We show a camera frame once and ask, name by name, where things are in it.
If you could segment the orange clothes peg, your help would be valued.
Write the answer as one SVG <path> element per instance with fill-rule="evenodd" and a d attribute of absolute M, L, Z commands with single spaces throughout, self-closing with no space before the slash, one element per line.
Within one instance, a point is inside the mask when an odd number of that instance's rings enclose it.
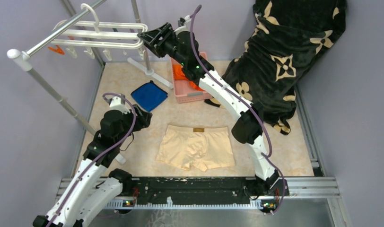
<path fill-rule="evenodd" d="M 48 46 L 48 49 L 54 53 L 57 53 L 57 54 L 60 54 L 60 55 L 64 55 L 65 54 L 65 51 L 59 46 L 59 45 L 55 45 L 54 47 L 52 46 Z"/>

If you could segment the white plastic clip hanger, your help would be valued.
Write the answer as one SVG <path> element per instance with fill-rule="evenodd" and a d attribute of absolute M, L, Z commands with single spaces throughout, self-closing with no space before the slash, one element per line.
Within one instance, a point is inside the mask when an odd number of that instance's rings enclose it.
<path fill-rule="evenodd" d="M 92 48 L 100 48 L 108 61 L 112 61 L 111 49 L 137 50 L 142 60 L 145 59 L 143 41 L 138 37 L 138 33 L 146 32 L 147 25 L 142 23 L 118 23 L 103 22 L 98 18 L 97 13 L 86 3 L 80 5 L 81 9 L 86 9 L 93 16 L 92 21 L 80 20 L 70 28 L 66 29 L 61 35 L 51 41 L 51 44 L 67 46 L 67 52 L 76 58 L 75 46 L 84 47 L 90 58 L 94 58 Z"/>

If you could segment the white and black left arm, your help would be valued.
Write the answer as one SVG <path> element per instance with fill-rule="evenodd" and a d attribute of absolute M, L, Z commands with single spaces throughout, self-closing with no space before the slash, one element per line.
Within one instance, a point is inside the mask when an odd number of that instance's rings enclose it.
<path fill-rule="evenodd" d="M 120 154 L 120 147 L 134 132 L 150 125 L 152 113 L 131 104 L 124 95 L 105 98 L 110 109 L 83 155 L 79 168 L 62 196 L 45 215 L 37 216 L 34 227 L 87 227 L 114 197 L 129 195 L 132 175 L 115 169 L 96 189 L 98 179 Z"/>

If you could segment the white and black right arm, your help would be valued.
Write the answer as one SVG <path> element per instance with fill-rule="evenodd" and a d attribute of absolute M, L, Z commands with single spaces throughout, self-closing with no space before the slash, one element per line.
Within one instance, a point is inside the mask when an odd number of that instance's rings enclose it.
<path fill-rule="evenodd" d="M 261 109 L 235 91 L 199 54 L 199 43 L 192 31 L 187 28 L 174 30 L 170 23 L 165 23 L 137 36 L 157 57 L 169 56 L 179 63 L 187 79 L 208 92 L 232 114 L 236 121 L 232 135 L 239 143 L 250 147 L 260 193 L 270 195 L 278 182 L 285 183 L 283 173 L 270 160 L 273 147 L 260 117 Z"/>

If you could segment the cream boxer underwear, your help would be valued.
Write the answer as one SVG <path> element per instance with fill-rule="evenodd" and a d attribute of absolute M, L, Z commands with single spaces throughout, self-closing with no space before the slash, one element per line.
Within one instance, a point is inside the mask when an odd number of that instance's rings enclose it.
<path fill-rule="evenodd" d="M 228 127 L 193 128 L 168 125 L 156 161 L 185 171 L 203 172 L 235 166 Z"/>

